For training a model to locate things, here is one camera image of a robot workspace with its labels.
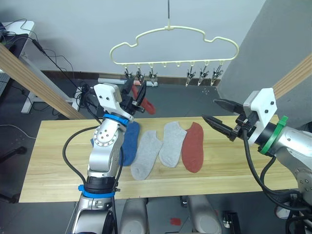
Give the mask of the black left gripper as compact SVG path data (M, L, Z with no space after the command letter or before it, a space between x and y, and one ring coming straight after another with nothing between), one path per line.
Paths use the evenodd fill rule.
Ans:
M129 96L133 84L134 78L128 78L127 81L124 83L121 89L122 102L120 103L120 107L122 108L122 110L124 110L125 112L127 112L132 116L134 116L136 112L140 113L145 112L142 103L146 95L147 82L144 81L141 84L140 89L137 91L137 97L135 100L133 97Z

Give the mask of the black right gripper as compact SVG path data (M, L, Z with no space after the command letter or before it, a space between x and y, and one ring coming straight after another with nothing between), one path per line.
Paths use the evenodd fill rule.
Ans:
M253 133L255 130L255 124L257 122L256 111L251 111L247 114L245 113L242 104L223 98L214 99L214 103L231 113L239 114L235 121L237 125L234 127L234 129L223 124L221 120L213 116L203 115L204 121L214 130L225 135L230 141L234 141L236 138L243 139L243 130L247 131L247 137Z

